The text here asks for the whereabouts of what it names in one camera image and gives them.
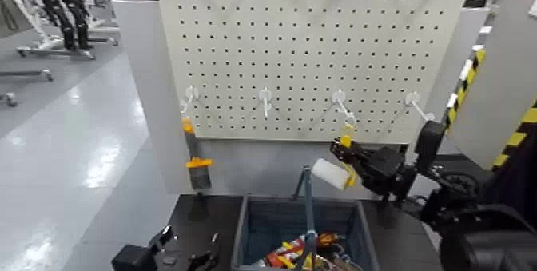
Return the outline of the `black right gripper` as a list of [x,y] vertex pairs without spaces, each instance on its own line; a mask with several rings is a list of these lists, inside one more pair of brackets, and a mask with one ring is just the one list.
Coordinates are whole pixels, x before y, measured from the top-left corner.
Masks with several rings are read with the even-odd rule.
[[388,147],[380,148],[365,158],[364,149],[355,141],[349,140],[344,145],[341,137],[332,140],[330,152],[339,161],[353,162],[360,184],[373,193],[382,197],[394,195],[396,199],[405,199],[416,172],[410,165],[405,164],[404,155]]

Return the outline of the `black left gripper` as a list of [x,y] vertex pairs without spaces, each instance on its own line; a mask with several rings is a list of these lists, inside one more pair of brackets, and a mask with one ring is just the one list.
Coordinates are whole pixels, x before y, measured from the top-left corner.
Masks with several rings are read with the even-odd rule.
[[200,254],[193,254],[193,248],[190,246],[165,246],[172,238],[172,226],[167,225],[149,242],[149,247],[156,251],[154,260],[158,270],[196,271],[202,267],[205,270],[212,270],[219,265],[221,255],[219,233],[211,237],[207,250]]

